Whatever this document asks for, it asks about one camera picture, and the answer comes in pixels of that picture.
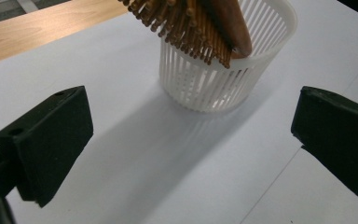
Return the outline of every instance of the brush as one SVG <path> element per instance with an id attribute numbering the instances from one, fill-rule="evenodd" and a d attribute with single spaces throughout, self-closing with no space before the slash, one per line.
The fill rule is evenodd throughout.
<path id="1" fill-rule="evenodd" d="M 252 42 L 238 0 L 118 0 L 136 19 L 191 57 L 207 64 L 216 58 L 248 57 Z"/>

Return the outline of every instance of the wooden surface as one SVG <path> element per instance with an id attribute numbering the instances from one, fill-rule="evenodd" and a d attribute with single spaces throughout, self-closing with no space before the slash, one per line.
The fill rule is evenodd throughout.
<path id="1" fill-rule="evenodd" d="M 127 11 L 116 0 L 72 0 L 0 21 L 0 60 L 71 35 Z"/>

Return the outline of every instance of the white basket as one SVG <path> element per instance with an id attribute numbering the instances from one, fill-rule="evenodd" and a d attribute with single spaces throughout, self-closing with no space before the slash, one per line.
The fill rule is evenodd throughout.
<path id="1" fill-rule="evenodd" d="M 202 111 L 221 111 L 241 103 L 261 74 L 293 35 L 296 13 L 287 0 L 239 0 L 249 29 L 253 53 L 231 60 L 226 69 L 193 59 L 161 39 L 159 77 L 162 87 L 180 105 Z"/>

